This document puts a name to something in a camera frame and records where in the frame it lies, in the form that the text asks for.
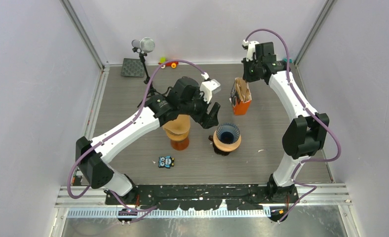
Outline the blue plastic dripper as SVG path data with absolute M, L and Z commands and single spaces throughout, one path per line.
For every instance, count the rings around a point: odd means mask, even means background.
M 240 138 L 239 128 L 233 123 L 223 123 L 216 129 L 217 139 L 224 144 L 234 144 Z

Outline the orange coffee filter box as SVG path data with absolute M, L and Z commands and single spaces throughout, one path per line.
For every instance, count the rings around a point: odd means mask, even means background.
M 230 102 L 235 116 L 245 115 L 252 101 L 249 84 L 243 78 L 235 78 Z

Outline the wooden ring stand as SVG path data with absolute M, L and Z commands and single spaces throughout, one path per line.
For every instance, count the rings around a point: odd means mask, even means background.
M 226 131 L 218 133 L 215 131 L 212 136 L 212 143 L 220 152 L 231 153 L 239 148 L 242 138 L 241 135 L 236 135 L 232 132 Z

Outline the brown paper coffee filter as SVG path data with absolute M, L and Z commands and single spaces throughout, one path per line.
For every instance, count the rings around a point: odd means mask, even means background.
M 189 115 L 178 115 L 175 120 L 167 122 L 162 128 L 173 135 L 187 133 L 191 128 L 191 117 Z

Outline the amber glass carafe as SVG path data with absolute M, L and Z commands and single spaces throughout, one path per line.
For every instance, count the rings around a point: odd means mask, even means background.
M 177 151 L 185 150 L 189 146 L 189 144 L 190 144 L 189 138 L 186 138 L 181 141 L 170 140 L 171 147 Z

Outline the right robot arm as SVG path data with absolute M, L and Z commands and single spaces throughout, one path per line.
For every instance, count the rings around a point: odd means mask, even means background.
M 300 91 L 286 61 L 278 61 L 272 42 L 259 43 L 244 40 L 247 51 L 242 59 L 243 79 L 246 82 L 263 80 L 278 96 L 290 124 L 282 137 L 283 158 L 267 183 L 267 196 L 272 202 L 281 202 L 294 189 L 293 180 L 304 161 L 323 148 L 326 113 L 318 113 Z

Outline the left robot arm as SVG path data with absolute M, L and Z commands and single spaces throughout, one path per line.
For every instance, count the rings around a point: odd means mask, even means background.
M 215 79 L 198 84 L 192 78 L 182 77 L 166 95 L 149 97 L 135 114 L 113 129 L 90 140 L 79 138 L 76 141 L 76 164 L 89 187 L 109 189 L 124 204 L 132 204 L 137 197 L 133 183 L 109 163 L 134 141 L 179 115 L 189 115 L 204 129 L 217 126 L 220 104 L 215 103 L 211 110 L 208 107 L 213 95 L 220 90 L 221 85 Z

